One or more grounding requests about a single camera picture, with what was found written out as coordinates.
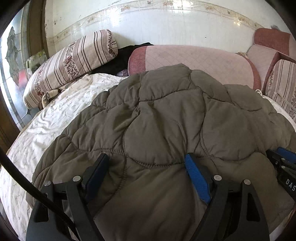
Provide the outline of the olive quilted hooded jacket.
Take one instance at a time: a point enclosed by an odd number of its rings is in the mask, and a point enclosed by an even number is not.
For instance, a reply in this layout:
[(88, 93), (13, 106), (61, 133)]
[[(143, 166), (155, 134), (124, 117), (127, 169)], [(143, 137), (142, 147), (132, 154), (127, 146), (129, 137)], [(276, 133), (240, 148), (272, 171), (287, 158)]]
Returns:
[(33, 184), (81, 175), (100, 154), (110, 169), (90, 213), (106, 240), (189, 240), (205, 211), (185, 169), (187, 153), (213, 174), (249, 179), (273, 231), (293, 199), (266, 151), (295, 151), (295, 129), (269, 100), (200, 70), (167, 66), (100, 93), (48, 147)]

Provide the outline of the striped floral right cushion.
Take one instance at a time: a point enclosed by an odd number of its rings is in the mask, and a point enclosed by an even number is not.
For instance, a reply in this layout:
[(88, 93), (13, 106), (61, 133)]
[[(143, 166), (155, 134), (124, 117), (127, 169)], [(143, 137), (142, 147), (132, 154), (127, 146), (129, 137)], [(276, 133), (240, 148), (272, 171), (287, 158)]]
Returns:
[(278, 60), (269, 73), (263, 93), (295, 121), (295, 63)]

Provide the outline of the pink rear bolster cushion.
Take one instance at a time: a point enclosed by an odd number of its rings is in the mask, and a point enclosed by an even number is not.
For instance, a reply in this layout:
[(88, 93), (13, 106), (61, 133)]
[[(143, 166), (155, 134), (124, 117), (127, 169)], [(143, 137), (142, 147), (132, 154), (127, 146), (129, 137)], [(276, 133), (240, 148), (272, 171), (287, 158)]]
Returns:
[(222, 84), (247, 85), (261, 88), (254, 64), (239, 53), (219, 49), (185, 46), (153, 45), (135, 49), (128, 61), (128, 73), (134, 75), (163, 66), (184, 64), (192, 70), (202, 70)]

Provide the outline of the white leaf-print bed sheet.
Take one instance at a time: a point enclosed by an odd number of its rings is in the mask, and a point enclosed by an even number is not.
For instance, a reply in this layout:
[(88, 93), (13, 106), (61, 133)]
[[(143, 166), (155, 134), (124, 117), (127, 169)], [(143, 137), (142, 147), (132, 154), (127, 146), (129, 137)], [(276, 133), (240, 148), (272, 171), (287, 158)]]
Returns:
[[(45, 150), (74, 118), (88, 107), (100, 92), (109, 90), (124, 78), (104, 73), (85, 75), (68, 84), (25, 126), (7, 152), (18, 170), (32, 181), (33, 173)], [(32, 208), (26, 192), (1, 169), (1, 201), (8, 220), (19, 240), (26, 239)]]

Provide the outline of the striped floral left pillow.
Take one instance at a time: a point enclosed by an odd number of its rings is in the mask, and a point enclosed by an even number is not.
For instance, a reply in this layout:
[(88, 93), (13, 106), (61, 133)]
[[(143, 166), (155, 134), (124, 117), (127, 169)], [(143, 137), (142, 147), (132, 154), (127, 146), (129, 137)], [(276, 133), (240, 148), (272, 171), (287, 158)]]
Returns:
[(23, 93), (27, 109), (39, 106), (46, 92), (58, 89), (108, 63), (118, 54), (110, 30), (98, 30), (61, 49), (29, 78)]

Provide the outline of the black garment behind pillow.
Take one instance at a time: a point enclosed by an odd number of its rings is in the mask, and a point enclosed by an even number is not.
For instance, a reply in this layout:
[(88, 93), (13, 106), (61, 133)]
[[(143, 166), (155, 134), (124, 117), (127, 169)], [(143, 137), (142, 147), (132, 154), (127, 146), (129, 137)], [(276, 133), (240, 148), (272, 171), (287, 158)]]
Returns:
[(105, 73), (116, 76), (117, 73), (128, 68), (128, 61), (130, 59), (131, 54), (137, 48), (144, 46), (152, 46), (151, 43), (146, 42), (140, 45), (129, 45), (123, 48), (118, 49), (117, 56), (107, 62), (106, 64), (99, 66), (93, 70), (91, 70), (88, 74), (96, 74), (96, 73)]

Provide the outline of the stained glass door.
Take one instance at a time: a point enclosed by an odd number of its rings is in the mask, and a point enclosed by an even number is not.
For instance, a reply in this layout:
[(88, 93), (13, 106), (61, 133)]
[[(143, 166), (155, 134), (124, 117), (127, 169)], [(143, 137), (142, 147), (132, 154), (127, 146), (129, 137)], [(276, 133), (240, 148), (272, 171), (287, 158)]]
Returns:
[(1, 36), (1, 93), (13, 122), (22, 130), (29, 122), (23, 92), (28, 79), (22, 56), (21, 40), (23, 7), (11, 20)]

